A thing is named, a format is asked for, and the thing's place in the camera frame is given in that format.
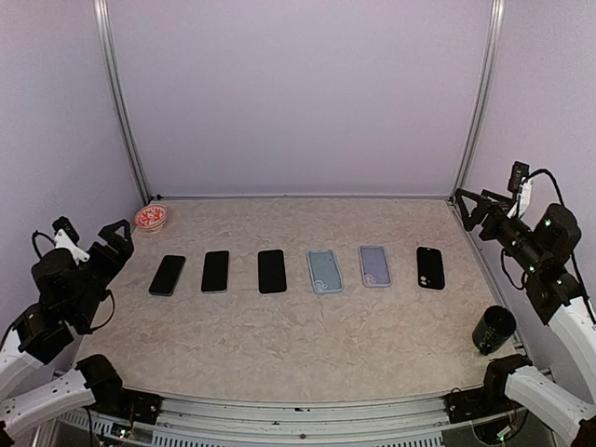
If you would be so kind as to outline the light blue phone case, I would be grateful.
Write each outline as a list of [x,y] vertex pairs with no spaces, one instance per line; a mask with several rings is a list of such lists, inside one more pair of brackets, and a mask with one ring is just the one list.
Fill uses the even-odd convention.
[[307,263],[315,294],[334,294],[343,290],[343,278],[332,250],[309,251]]

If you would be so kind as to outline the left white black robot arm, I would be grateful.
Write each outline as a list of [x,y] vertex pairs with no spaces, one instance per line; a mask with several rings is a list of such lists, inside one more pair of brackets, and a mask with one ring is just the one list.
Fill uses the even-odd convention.
[[93,320],[105,300],[114,298],[108,286],[134,252],[130,224],[120,220],[103,227],[100,242],[79,248],[70,220],[53,222],[53,247],[37,255],[32,267],[39,291],[7,328],[1,340],[1,443],[11,446],[20,433],[77,408],[128,420],[155,424],[162,399],[133,391],[108,358],[101,354],[79,360],[55,380],[18,396],[13,390],[48,366],[77,335],[100,330]]

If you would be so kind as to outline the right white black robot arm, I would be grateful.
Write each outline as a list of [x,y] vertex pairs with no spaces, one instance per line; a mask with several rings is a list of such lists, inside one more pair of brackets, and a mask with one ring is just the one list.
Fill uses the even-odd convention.
[[[525,293],[541,322],[561,340],[590,390],[595,388],[595,311],[581,284],[566,268],[581,231],[564,205],[551,203],[530,228],[516,215],[511,199],[490,191],[457,189],[455,202],[467,231],[498,242],[525,275]],[[476,403],[496,413],[507,402],[520,404],[568,446],[595,443],[595,406],[551,382],[519,354],[491,361]]]

